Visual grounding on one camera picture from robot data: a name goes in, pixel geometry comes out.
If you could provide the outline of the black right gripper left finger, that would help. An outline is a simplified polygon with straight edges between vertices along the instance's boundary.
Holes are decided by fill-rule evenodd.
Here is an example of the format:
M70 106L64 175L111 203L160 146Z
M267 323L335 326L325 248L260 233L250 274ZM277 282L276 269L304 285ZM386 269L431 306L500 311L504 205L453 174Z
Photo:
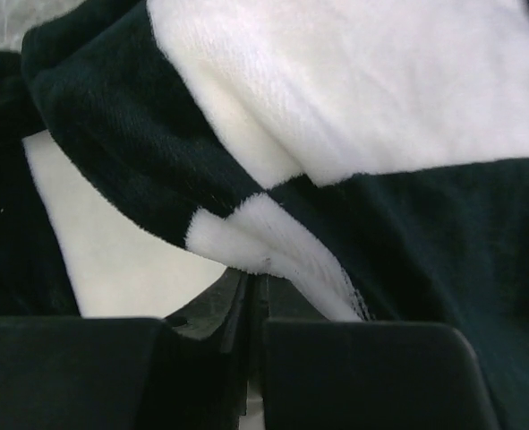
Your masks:
M249 278L165 319L0 317L0 429L236 429Z

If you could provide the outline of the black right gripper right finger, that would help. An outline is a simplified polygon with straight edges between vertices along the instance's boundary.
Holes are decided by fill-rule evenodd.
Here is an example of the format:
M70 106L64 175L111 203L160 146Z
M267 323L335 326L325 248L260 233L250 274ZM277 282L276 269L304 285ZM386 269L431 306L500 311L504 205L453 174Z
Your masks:
M255 281L268 429L495 429L466 338L428 322L331 322L288 281Z

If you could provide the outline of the black white checkered pillowcase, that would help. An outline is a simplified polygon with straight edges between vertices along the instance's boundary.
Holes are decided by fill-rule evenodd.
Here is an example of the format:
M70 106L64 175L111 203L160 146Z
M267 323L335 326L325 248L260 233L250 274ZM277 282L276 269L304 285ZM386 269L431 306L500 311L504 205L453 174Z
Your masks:
M529 429L529 1L87 1L10 58L140 229L334 321L453 325Z

